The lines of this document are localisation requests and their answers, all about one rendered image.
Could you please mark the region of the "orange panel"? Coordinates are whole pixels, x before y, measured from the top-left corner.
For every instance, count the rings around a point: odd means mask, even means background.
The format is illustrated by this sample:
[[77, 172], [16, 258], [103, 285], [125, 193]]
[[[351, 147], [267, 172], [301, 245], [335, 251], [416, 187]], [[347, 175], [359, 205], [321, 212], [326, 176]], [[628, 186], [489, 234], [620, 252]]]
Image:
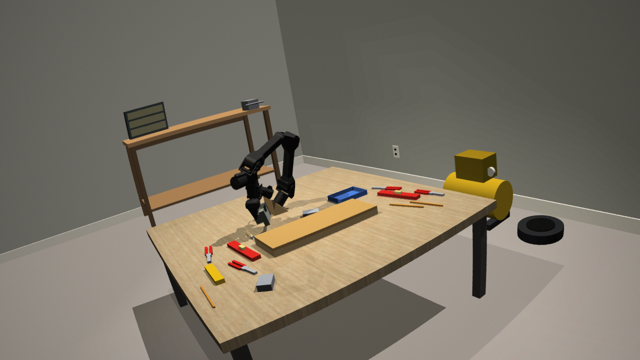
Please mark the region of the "orange panel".
[[377, 205], [349, 199], [259, 235], [254, 243], [274, 258], [378, 214]]

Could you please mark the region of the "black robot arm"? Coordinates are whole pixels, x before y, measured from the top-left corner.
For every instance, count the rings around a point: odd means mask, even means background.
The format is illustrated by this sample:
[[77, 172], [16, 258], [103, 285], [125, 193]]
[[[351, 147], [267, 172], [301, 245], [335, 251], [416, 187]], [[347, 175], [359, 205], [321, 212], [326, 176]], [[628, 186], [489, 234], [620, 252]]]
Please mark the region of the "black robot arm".
[[[289, 131], [275, 132], [259, 150], [249, 153], [241, 163], [238, 170], [239, 173], [234, 174], [231, 178], [230, 184], [234, 191], [246, 187], [248, 185], [254, 185], [259, 182], [258, 171], [265, 164], [265, 159], [274, 152], [280, 145], [283, 149], [283, 165], [282, 176], [278, 178], [278, 186], [276, 190], [278, 194], [273, 199], [273, 202], [277, 203], [281, 207], [285, 204], [288, 198], [294, 198], [295, 194], [295, 180], [293, 177], [293, 165], [294, 165], [294, 153], [298, 147], [300, 138]], [[249, 169], [247, 169], [248, 167]], [[285, 192], [285, 193], [284, 193]], [[274, 194], [272, 186], [263, 187], [262, 183], [259, 185], [258, 195], [267, 199], [271, 199]], [[285, 208], [285, 207], [283, 207]]]

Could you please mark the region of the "blue rectangular tray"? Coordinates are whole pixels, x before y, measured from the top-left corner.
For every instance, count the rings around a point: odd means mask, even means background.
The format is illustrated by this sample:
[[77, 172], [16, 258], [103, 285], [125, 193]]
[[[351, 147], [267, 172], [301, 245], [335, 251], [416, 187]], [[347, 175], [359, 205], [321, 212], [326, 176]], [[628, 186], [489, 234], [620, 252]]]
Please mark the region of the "blue rectangular tray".
[[352, 186], [352, 187], [346, 188], [345, 190], [341, 190], [337, 193], [329, 194], [327, 197], [329, 201], [340, 204], [350, 199], [361, 198], [362, 196], [365, 196], [367, 194], [368, 193], [366, 189]]

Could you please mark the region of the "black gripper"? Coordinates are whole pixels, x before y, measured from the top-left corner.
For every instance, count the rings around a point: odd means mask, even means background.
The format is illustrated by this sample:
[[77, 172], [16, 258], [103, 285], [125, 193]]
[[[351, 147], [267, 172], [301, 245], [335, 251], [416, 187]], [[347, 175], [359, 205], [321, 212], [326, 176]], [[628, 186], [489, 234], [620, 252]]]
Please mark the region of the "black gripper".
[[262, 196], [258, 194], [258, 190], [259, 190], [259, 183], [246, 186], [247, 201], [245, 205], [246, 205], [246, 208], [249, 210], [250, 214], [253, 215], [253, 218], [255, 220], [258, 219], [258, 209], [261, 207], [260, 200], [262, 199]]

